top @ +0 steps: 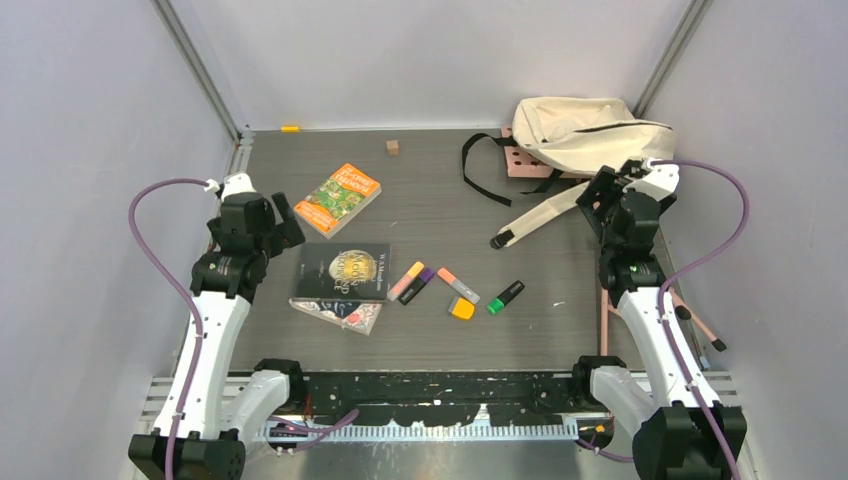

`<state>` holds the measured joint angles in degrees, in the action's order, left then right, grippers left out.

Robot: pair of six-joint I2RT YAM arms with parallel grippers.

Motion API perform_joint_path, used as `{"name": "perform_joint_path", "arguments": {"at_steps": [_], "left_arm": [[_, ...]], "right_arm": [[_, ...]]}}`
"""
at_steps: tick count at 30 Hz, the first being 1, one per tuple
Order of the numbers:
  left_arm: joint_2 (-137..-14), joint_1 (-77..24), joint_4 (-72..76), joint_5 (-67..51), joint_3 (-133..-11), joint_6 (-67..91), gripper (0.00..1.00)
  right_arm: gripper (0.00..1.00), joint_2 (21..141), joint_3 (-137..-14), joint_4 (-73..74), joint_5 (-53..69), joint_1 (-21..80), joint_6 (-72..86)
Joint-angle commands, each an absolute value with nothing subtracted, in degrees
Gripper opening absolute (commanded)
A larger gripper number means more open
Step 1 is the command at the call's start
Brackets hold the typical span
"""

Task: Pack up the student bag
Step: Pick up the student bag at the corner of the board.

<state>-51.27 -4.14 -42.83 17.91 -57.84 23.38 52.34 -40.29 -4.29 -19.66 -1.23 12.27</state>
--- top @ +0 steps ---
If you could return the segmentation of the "salmon grey highlighter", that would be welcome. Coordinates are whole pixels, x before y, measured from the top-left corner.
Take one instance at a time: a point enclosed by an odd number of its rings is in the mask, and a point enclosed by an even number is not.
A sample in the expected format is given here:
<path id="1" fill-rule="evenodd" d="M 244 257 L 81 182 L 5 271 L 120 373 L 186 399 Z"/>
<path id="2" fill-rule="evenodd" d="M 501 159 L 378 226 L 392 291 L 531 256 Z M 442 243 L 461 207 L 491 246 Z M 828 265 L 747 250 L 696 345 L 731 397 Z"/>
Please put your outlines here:
<path id="1" fill-rule="evenodd" d="M 440 268 L 437 275 L 470 303 L 477 304 L 479 302 L 480 296 L 448 269 Z"/>

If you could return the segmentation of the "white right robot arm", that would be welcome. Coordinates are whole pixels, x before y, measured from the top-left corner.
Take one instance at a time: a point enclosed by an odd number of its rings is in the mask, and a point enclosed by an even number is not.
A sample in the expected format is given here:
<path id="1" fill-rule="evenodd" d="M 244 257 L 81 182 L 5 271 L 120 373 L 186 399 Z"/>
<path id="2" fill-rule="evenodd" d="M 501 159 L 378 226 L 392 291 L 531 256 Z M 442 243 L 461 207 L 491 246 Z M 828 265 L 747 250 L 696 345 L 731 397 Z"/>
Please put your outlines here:
<path id="1" fill-rule="evenodd" d="M 603 405 L 615 417 L 632 439 L 642 479 L 738 479 L 746 419 L 704 378 L 679 326 L 674 280 L 653 253 L 678 183 L 671 160 L 628 160 L 602 167 L 578 197 L 600 243 L 601 286 L 635 340 L 651 390 L 627 367 L 602 360 L 572 381 L 571 397 L 584 410 Z"/>

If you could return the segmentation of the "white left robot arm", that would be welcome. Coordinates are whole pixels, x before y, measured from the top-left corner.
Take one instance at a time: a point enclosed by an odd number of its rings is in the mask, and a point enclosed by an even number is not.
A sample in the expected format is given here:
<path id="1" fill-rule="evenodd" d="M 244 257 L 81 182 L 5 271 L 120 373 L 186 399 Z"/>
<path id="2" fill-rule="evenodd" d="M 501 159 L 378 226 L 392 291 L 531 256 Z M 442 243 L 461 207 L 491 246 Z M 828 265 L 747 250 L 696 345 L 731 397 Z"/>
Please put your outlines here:
<path id="1" fill-rule="evenodd" d="M 194 263 L 188 287 L 152 252 L 136 221 L 140 201 L 165 184 L 142 190 L 128 210 L 134 239 L 190 314 L 164 406 L 151 431 L 134 435 L 128 448 L 148 479 L 240 478 L 249 449 L 274 412 L 296 413 L 307 398 L 298 362 L 264 359 L 234 399 L 223 401 L 235 344 L 268 264 L 305 236 L 285 195 L 264 197 L 246 173 L 198 184 L 216 195 L 220 209 L 207 223 L 213 247 Z"/>

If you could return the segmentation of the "green black highlighter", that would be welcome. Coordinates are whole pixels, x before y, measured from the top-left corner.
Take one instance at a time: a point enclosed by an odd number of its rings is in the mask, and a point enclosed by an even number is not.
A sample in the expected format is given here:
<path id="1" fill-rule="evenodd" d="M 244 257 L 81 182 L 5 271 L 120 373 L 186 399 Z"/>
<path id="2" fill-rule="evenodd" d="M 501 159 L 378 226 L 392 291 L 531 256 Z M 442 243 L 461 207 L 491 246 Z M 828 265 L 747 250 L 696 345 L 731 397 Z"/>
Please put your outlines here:
<path id="1" fill-rule="evenodd" d="M 493 300 L 491 300 L 487 306 L 486 310 L 491 315 L 497 315 L 500 313 L 511 301 L 515 299 L 517 295 L 519 295 L 525 289 L 525 284 L 516 280 L 512 284 L 510 284 L 505 290 L 503 290 L 500 294 L 498 294 Z"/>

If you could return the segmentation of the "cream canvas backpack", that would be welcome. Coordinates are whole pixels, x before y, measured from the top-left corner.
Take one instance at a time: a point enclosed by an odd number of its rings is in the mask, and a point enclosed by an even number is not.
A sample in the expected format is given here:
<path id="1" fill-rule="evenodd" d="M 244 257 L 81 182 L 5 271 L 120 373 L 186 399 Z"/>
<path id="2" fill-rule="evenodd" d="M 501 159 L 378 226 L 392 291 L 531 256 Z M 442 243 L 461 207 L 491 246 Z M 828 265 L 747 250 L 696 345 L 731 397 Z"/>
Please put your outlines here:
<path id="1" fill-rule="evenodd" d="M 511 133 L 494 137 L 472 135 L 461 149 L 461 173 L 466 184 L 478 193 L 509 207 L 511 200 L 472 181 L 467 173 L 471 147 L 488 138 L 504 148 L 518 149 L 551 168 L 532 192 L 545 193 L 562 176 L 580 182 L 556 194 L 502 227 L 490 240 L 492 248 L 509 247 L 556 217 L 574 209 L 593 178 L 604 167 L 614 172 L 636 168 L 654 179 L 652 167 L 670 160 L 676 147 L 672 127 L 635 118 L 624 101 L 615 98 L 534 97 L 519 102 Z"/>

